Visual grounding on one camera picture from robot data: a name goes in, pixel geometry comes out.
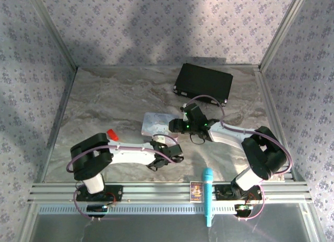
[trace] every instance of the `black case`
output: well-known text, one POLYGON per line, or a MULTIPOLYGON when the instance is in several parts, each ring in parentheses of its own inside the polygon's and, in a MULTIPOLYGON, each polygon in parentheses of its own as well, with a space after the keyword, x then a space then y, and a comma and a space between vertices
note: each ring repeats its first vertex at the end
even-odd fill
MULTIPOLYGON (((229 99, 232 80, 231 74, 186 63, 183 64, 177 77, 174 93, 187 98, 205 94, 217 99, 221 105, 225 105, 229 99)), ((216 104, 209 98, 198 100, 216 104)))

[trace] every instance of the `gray marble surface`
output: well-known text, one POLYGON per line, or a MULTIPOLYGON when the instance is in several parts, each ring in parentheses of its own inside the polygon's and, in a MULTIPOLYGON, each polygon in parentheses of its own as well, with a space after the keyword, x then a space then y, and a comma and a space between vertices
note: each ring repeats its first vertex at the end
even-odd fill
MULTIPOLYGON (((211 67, 231 73, 231 93, 224 108, 227 124, 257 128, 269 126, 252 69, 211 67)), ((172 113, 182 117, 188 102, 172 92, 179 68, 130 67, 79 69, 51 156, 46 182, 73 182, 66 172, 70 148, 86 138, 112 128, 120 142, 142 143, 145 112, 172 113)), ((220 109, 197 102, 208 118, 220 118, 220 109)), ((178 138, 185 160, 152 172, 139 164, 115 164, 103 171, 109 182, 183 182, 201 180, 203 168, 214 170, 214 180, 231 181, 247 167, 241 150, 221 143, 192 144, 188 135, 178 138)))

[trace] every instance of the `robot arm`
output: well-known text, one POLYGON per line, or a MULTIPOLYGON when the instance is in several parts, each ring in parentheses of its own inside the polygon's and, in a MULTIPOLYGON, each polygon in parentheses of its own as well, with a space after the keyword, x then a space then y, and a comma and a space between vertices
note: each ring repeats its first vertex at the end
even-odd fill
POLYGON ((96 134, 82 141, 73 146, 70 151, 73 160, 80 156, 73 162, 74 179, 82 180, 90 194, 104 190, 105 185, 100 172, 108 165, 138 163, 157 171, 158 168, 171 162, 183 161, 179 144, 168 147, 156 141, 143 144, 119 143, 109 140, 104 133, 96 134))
POLYGON ((261 133, 277 141, 267 127, 254 130, 222 125, 218 119, 207 119, 195 103, 185 105, 181 110, 183 119, 170 121, 171 132, 198 135, 203 140, 226 143, 245 152, 249 167, 231 182, 236 199, 248 194, 247 191, 253 186, 271 178, 287 161, 284 152, 276 144, 254 134, 261 133))

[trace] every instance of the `wall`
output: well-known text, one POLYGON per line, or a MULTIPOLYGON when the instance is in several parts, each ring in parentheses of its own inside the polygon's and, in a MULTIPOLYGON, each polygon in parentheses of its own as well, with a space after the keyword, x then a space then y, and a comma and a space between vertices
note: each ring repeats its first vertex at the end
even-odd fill
POLYGON ((334 0, 307 0, 265 71, 296 168, 334 241, 334 0))
POLYGON ((29 0, 0 5, 0 241, 13 241, 73 72, 29 0))
POLYGON ((44 0, 79 66, 259 64, 291 0, 44 0))

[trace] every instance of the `small red cap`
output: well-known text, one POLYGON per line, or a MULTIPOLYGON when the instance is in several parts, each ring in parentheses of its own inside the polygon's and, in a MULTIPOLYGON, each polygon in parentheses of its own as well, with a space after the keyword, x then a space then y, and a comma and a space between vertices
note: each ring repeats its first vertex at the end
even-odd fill
POLYGON ((118 136, 116 135, 116 133, 113 131, 113 129, 109 129, 107 132, 106 132, 109 137, 114 140, 114 141, 118 141, 118 136))

